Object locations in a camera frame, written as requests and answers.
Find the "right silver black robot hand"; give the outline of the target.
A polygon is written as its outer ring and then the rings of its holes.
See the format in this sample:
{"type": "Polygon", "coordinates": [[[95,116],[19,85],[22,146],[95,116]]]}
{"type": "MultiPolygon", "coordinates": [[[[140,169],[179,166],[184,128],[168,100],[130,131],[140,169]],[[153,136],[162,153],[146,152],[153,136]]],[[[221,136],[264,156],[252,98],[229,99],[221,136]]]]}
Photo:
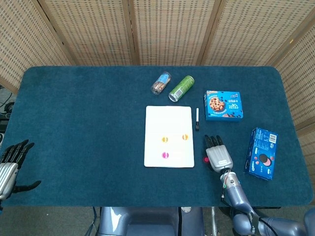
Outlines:
{"type": "Polygon", "coordinates": [[[206,154],[211,168],[216,173],[223,174],[233,168],[232,158],[224,145],[222,138],[217,136],[204,135],[206,143],[206,154]]]}

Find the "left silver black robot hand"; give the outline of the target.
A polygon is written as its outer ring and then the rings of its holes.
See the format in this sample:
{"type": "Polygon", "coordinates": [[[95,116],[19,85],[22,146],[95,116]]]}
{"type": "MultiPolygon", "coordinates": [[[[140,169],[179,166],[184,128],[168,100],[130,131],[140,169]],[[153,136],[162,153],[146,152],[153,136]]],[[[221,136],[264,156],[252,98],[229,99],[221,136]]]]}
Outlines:
{"type": "Polygon", "coordinates": [[[19,170],[34,143],[24,140],[7,147],[0,157],[0,202],[7,200],[12,194],[27,192],[37,188],[41,181],[31,185],[17,185],[16,179],[19,170]]]}

